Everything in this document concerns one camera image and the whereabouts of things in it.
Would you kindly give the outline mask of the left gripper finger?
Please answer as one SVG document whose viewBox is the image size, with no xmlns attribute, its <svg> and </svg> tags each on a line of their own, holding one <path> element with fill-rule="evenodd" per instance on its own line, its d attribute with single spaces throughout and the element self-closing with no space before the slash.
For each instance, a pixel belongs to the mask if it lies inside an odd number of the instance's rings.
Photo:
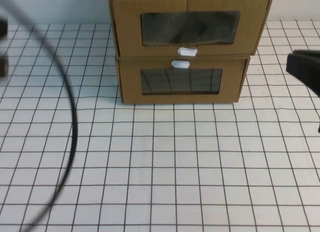
<svg viewBox="0 0 320 232">
<path fill-rule="evenodd" d="M 8 57 L 3 55 L 0 57 L 0 78 L 5 78 L 8 76 Z"/>
<path fill-rule="evenodd" d="M 8 34 L 8 20 L 0 17 L 0 40 L 4 40 Z"/>
</svg>

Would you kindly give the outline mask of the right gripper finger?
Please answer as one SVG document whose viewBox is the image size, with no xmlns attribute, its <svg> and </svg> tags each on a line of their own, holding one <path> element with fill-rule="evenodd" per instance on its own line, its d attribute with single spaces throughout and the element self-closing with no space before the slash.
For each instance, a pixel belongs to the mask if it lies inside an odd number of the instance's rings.
<svg viewBox="0 0 320 232">
<path fill-rule="evenodd" d="M 320 96 L 319 50 L 294 50 L 287 56 L 286 71 Z"/>
</svg>

